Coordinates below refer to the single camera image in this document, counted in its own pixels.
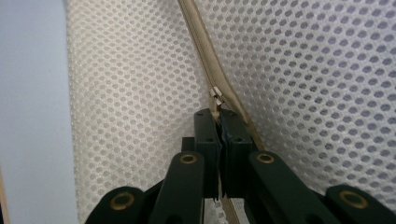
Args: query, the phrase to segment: zipper slider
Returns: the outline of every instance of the zipper slider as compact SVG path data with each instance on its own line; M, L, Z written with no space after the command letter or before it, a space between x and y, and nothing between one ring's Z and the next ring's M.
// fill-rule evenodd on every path
M224 103L222 92L219 90L217 86L210 89L210 96L212 97L212 115L215 118L215 121L218 121L221 105Z

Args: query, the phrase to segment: gray surface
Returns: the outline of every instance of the gray surface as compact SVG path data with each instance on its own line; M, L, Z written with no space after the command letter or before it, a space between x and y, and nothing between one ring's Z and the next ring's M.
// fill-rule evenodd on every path
M11 223L77 223L63 1L0 1L0 166Z

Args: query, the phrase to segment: beige zipper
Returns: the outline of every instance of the beige zipper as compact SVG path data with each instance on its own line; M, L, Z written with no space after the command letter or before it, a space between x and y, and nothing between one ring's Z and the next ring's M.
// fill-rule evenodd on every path
M257 148L264 150L256 127L223 72L195 2L193 0L178 0L178 3L205 70L211 95L211 108L215 119L219 115L221 105L223 103L226 104L245 122L247 131L253 138Z

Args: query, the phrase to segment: zipper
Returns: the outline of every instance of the zipper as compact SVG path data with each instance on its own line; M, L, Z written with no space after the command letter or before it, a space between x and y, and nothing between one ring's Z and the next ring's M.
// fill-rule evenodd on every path
M221 105L226 104L228 108L241 117L257 148L263 150L262 140L257 133L250 115L223 72L195 2L193 0L178 0L178 3L205 70L206 80L209 85L209 94L211 96L210 106L215 120L219 117Z

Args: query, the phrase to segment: white mesh fabric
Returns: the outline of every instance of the white mesh fabric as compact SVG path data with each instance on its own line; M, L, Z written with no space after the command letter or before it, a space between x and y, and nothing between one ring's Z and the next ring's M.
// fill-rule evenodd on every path
M266 149L396 212L396 1L197 1Z
M71 0L67 28L82 223L110 190L164 178L208 93L177 1ZM205 208L226 223L220 202Z
M233 209L235 210L236 216L238 217L238 221L241 224L249 223L248 216L245 213L245 201L243 199L231 199L233 203Z

